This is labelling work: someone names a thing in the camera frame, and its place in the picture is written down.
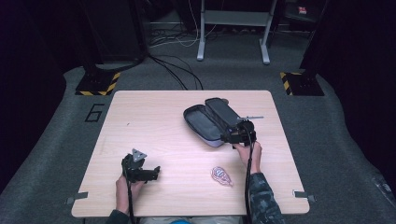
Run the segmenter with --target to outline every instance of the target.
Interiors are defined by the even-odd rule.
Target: black device
[[[245,147],[249,146],[257,140],[254,124],[248,119],[242,119],[236,125],[228,127],[226,134],[222,134],[220,139],[225,143],[243,143]]]
[[[133,154],[128,154],[122,159],[122,174],[131,183],[136,181],[150,181],[158,178],[160,172],[160,166],[157,166],[154,170],[143,170],[143,164],[147,155],[133,149]]]

